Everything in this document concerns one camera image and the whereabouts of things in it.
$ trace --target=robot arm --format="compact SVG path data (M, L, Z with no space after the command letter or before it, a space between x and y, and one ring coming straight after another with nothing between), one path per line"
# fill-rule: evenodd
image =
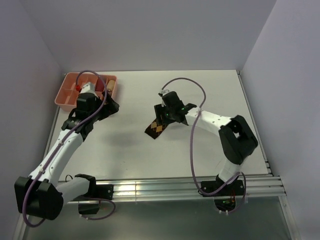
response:
M160 94L160 96L162 104L154 106L157 124L168 125L174 122L187 126L194 124L200 111L196 105L192 103L184 105L175 91ZM226 117L201 110L196 126L220 137L223 152L227 158L217 176L222 183L240 171L245 159L258 146L255 135L240 115Z
M28 177L20 176L14 184L18 211L20 213L22 213L26 195L28 195L26 213L49 220L54 220L59 215L63 205L78 196L94 197L96 179L93 176L78 174L73 180L59 186L58 181L73 153L93 130L94 123L118 112L119 105L108 94L103 97L106 98L103 107L94 117L88 119L89 116L98 110L103 101L96 95L95 86L91 82L83 86L76 101L76 108L70 112L68 119L63 123L59 137L52 149ZM69 133L73 127L84 120L87 121L74 132ZM66 135L68 137L63 141L63 145L61 145L62 139ZM51 162L44 169L52 154L53 158ZM35 179L36 182L31 192L27 194Z

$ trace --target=orange tray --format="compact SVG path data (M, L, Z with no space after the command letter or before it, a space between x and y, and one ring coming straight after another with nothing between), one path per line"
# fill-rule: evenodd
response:
M71 112L72 109L76 107L77 98L79 92L76 90L76 78L78 76L77 72L68 73L63 83L59 89L57 96L55 97L54 103L57 104L62 110L66 112ZM110 80L114 80L114 88L111 93L111 97L115 99L117 94L117 77L113 75L100 75L102 79L105 81L105 85L108 84ZM78 84L82 88L86 83L91 82L96 86L99 81L98 77L91 73L83 73L78 79ZM99 98L102 97L102 91L95 92Z

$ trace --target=pink cable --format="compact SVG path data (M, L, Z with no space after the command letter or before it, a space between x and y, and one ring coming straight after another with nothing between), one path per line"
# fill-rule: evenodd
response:
M107 86L106 86L106 83L104 82L104 80L101 78L101 76L96 73L95 71L91 71L91 70L84 70L84 71L81 71L79 72L78 76L76 77L76 85L78 84L78 78L80 77L81 74L83 73L92 73L94 75L96 75L99 80L103 83L103 86L104 86L104 96L105 98L103 99L102 101L102 104L99 106L99 108L93 113L91 114L90 116L88 116L86 119L82 120L78 125L74 126L65 136L64 138L61 140L61 143L59 143L55 150L52 152L52 154L50 155L50 157L48 158L48 160L46 161L46 163L44 164L43 168L42 168L42 171L40 171L37 176L34 178L34 180L31 182L28 190L26 191L26 194L24 196L24 199L23 199L23 204L22 204L22 217L23 217L23 220L25 222L25 224L31 228L35 228L35 227L38 227L40 226L44 221L45 219L43 218L39 223L37 224L32 224L28 218L27 218L27 204L28 204L28 198L29 198L29 195L30 195L30 192L32 190L32 188L34 187L34 185L36 184L36 182L39 180L39 178L41 177L41 175L46 171L47 167L50 165L51 161L54 159L55 155L57 154L57 152L60 150L60 148L64 145L64 142L66 141L66 139L75 131L77 130L77 128L79 128L81 125L83 125L84 123L86 123L87 121L89 121L90 119L92 119L95 115L98 114L98 112L102 109L102 107L104 106L104 104L106 103L106 100L107 100Z
M99 201L99 204L100 202L104 201L104 202L108 202L108 203L111 203L113 208L111 210L110 213L108 213L107 215L105 216L101 216L101 217L88 217L86 215L81 215L81 217L83 217L84 219L87 219L87 220L92 220L92 221L96 221L96 220L102 220L102 219L106 219L108 217L110 217L116 210L116 204L109 200L109 199L104 199L104 198L93 198L93 197L85 197L85 199L88 199L88 200L93 200L93 201Z

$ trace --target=white wall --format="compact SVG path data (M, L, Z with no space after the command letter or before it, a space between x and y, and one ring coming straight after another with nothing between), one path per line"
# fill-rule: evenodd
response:
M320 1L278 0L242 80L303 239L320 239Z
M276 0L20 0L65 71L242 69Z
M62 76L19 1L0 1L0 30L0 238L7 240L19 216L14 183L42 160Z

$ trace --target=white table surface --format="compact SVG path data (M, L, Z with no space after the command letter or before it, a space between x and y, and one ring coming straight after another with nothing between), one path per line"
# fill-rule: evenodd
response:
M94 124L93 131L66 165L61 181L67 174L80 173L100 180L190 177L190 126L173 123L155 140L144 133L155 119L154 105L161 103L160 88L173 78L197 81L207 94L202 109L228 117L242 115L255 132L235 70L100 73L118 77L119 112ZM167 88L176 91L184 104L199 105L203 99L201 90L185 80L175 81ZM59 110L50 147L68 114ZM217 175L226 159L219 137L200 128L195 129L193 154L197 176ZM242 170L248 175L268 173L260 147L247 158Z

